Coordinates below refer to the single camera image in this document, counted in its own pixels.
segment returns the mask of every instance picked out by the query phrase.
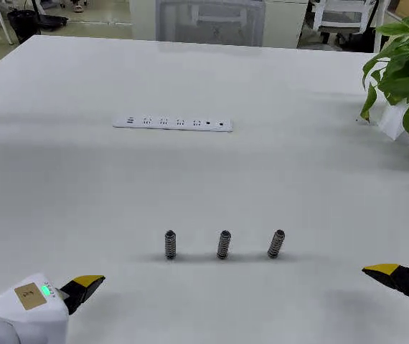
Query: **black bag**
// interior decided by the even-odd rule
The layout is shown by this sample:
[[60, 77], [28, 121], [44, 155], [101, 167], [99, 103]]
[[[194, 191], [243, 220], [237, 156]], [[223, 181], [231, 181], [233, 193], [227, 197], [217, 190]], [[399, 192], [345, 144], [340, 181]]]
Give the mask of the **black bag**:
[[17, 34], [19, 43], [27, 41], [35, 34], [40, 34], [37, 13], [30, 10], [14, 10], [7, 15], [10, 25]]

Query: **green led light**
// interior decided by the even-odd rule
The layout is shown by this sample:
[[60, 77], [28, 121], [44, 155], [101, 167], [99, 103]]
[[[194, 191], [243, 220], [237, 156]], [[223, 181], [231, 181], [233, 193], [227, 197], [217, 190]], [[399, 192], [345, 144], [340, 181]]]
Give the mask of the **green led light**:
[[42, 291], [43, 291], [45, 296], [48, 296], [48, 295], [51, 294], [50, 289], [48, 289], [48, 287], [46, 285], [42, 285]]

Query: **white plant pot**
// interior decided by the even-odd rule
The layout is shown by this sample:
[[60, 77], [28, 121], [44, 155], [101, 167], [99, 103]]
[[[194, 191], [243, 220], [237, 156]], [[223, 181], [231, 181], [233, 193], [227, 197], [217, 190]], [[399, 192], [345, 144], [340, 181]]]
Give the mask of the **white plant pot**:
[[396, 105], [387, 105], [378, 127], [394, 141], [409, 145], [409, 133], [403, 126], [403, 118], [409, 104], [403, 100]]

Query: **electrical socket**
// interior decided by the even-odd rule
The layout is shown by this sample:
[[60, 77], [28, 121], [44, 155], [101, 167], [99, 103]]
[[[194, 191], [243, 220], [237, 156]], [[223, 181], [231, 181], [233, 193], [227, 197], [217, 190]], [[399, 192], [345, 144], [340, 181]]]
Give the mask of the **electrical socket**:
[[130, 116], [116, 118], [115, 128], [147, 128], [197, 131], [233, 131], [231, 120], [185, 119], [168, 116]]

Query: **chair leg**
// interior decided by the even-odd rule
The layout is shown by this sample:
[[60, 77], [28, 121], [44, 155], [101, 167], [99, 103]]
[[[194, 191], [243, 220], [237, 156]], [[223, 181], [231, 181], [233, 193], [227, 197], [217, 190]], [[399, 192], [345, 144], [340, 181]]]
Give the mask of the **chair leg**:
[[321, 33], [321, 37], [322, 37], [322, 44], [327, 44], [329, 43], [329, 38], [330, 38], [331, 34], [328, 32], [322, 32]]
[[5, 26], [4, 18], [2, 18], [1, 10], [0, 10], [0, 23], [1, 23], [2, 29], [4, 30], [7, 42], [10, 45], [13, 45], [13, 42], [11, 41], [11, 38], [10, 38], [10, 35], [9, 35], [9, 32], [6, 30], [6, 26]]

